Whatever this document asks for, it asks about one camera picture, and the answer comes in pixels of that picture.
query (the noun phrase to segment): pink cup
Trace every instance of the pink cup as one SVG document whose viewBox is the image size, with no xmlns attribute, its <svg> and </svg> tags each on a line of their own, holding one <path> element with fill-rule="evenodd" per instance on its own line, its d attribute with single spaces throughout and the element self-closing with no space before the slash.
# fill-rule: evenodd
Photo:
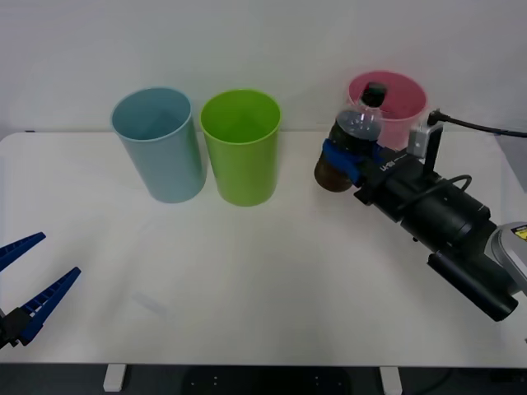
<svg viewBox="0 0 527 395">
<path fill-rule="evenodd" d="M 349 84 L 348 99 L 352 103 L 358 102 L 368 82 L 379 82 L 387 90 L 380 107 L 384 124 L 378 143 L 403 150 L 408 145 L 410 128 L 427 107 L 427 94 L 419 84 L 403 74 L 374 71 L 355 77 Z"/>
</svg>

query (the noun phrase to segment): black cable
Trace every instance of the black cable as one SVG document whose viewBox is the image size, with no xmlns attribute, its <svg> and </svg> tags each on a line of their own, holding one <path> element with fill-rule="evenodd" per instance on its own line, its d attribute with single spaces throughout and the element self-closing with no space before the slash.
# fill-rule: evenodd
<svg viewBox="0 0 527 395">
<path fill-rule="evenodd" d="M 428 115 L 428 124 L 430 126 L 435 125 L 439 121 L 454 123 L 459 126 L 464 126 L 466 128 L 479 130 L 480 132 L 492 133 L 497 136 L 511 136 L 511 137 L 527 138 L 527 132 L 514 132 L 511 130 L 490 128 L 488 126 L 477 125 L 476 123 L 461 121 L 459 119 L 455 119 L 446 114 L 443 114 L 438 109 L 435 111 L 432 111 L 430 115 Z"/>
<path fill-rule="evenodd" d="M 452 185 L 453 183 L 457 183 L 458 181 L 461 181 L 462 179 L 466 180 L 464 185 L 463 185 L 463 187 L 461 187 L 461 192 L 464 192 L 469 187 L 470 183 L 472 183 L 472 177 L 469 176 L 468 174 L 458 175 L 457 177 L 454 177 L 453 179 L 447 179 L 446 181 L 440 181 L 436 185 L 431 186 L 429 189 L 427 189 L 427 190 L 425 190 L 425 191 L 423 191 L 421 193 L 418 193 L 417 195 L 413 196 L 412 198 L 410 198 L 406 202 L 401 203 L 397 207 L 397 210 L 398 211 L 402 211 L 405 208 L 407 208 L 408 206 L 411 206 L 412 204 L 417 203 L 419 200 L 421 200 L 421 199 L 425 198 L 426 196 L 430 195 L 431 193 L 437 192 L 440 189 L 443 189 L 445 187 L 448 187 L 449 185 Z"/>
<path fill-rule="evenodd" d="M 448 369 L 443 377 L 441 377 L 439 380 L 437 380 L 434 384 L 432 384 L 430 387 L 426 387 L 422 389 L 421 391 L 417 391 L 416 393 L 412 393 L 411 395 L 427 395 L 428 393 L 431 393 L 432 391 L 435 391 L 438 389 L 441 385 L 446 383 L 446 381 L 450 378 L 450 376 L 454 373 L 453 369 Z"/>
</svg>

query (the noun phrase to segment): brown bottle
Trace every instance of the brown bottle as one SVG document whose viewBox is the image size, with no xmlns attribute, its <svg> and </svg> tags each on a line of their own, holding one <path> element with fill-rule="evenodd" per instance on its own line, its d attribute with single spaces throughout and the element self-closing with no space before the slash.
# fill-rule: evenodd
<svg viewBox="0 0 527 395">
<path fill-rule="evenodd" d="M 352 187 L 349 177 L 330 165 L 324 158 L 324 153 L 320 154 L 315 166 L 315 179 L 322 188 L 331 192 L 344 192 Z"/>
<path fill-rule="evenodd" d="M 339 149 L 354 155 L 371 152 L 380 134 L 380 110 L 386 94 L 381 84 L 369 83 L 362 92 L 358 105 L 346 105 L 340 111 L 329 132 L 329 140 Z M 315 179 L 319 185 L 331 192 L 344 192 L 353 185 L 346 173 L 336 170 L 320 155 L 315 167 Z"/>
</svg>

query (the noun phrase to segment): cup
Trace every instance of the cup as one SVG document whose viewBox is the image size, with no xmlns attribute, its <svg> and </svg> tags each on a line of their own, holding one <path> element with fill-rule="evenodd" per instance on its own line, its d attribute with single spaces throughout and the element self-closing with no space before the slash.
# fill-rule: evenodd
<svg viewBox="0 0 527 395">
<path fill-rule="evenodd" d="M 239 89 L 210 99 L 201 112 L 220 195 L 237 206 L 265 202 L 277 184 L 277 137 L 282 114 L 263 92 Z"/>
<path fill-rule="evenodd" d="M 427 94 L 413 79 L 397 72 L 367 72 L 353 79 L 348 87 L 348 99 L 358 103 L 369 82 L 386 86 L 386 97 L 380 111 L 383 128 L 378 143 L 394 150 L 408 145 L 410 128 L 427 107 Z"/>
<path fill-rule="evenodd" d="M 160 202 L 193 198 L 205 183 L 189 98 L 150 88 L 121 100 L 111 119 L 148 192 Z"/>
</svg>

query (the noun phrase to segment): white tabletop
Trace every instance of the white tabletop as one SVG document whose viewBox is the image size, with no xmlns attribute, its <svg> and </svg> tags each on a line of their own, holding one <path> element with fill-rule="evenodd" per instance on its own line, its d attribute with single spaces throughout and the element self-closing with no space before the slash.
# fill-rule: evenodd
<svg viewBox="0 0 527 395">
<path fill-rule="evenodd" d="M 82 274 L 0 361 L 526 368 L 527 298 L 494 323 L 375 207 L 320 188 L 325 135 L 282 133 L 277 190 L 250 208 L 220 198 L 210 167 L 194 199 L 154 201 L 111 133 L 7 137 L 2 241 L 48 238 L 0 275 L 2 309 Z M 499 222 L 502 163 L 492 136 L 450 132 L 437 169 L 471 174 Z"/>
</svg>

